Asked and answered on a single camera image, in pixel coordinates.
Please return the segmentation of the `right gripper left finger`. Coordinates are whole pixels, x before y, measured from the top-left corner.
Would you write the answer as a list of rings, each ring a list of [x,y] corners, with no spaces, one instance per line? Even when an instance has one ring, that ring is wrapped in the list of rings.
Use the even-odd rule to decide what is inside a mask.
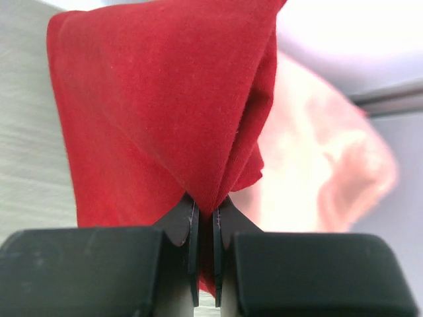
[[[148,227],[18,231],[1,246],[2,316],[192,316],[199,210]]]

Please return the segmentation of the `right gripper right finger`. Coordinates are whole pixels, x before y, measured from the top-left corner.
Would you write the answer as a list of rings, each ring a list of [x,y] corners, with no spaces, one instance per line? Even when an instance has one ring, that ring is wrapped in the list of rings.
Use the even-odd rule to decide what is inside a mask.
[[[213,212],[222,316],[417,316],[389,245],[372,234],[264,232],[230,199]]]

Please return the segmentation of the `red t shirt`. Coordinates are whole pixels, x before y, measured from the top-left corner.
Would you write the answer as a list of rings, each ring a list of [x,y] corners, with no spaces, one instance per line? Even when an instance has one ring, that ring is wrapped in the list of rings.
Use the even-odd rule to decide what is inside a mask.
[[[190,195],[200,288],[211,215],[257,182],[283,1],[148,1],[53,16],[46,44],[80,227],[151,225]]]

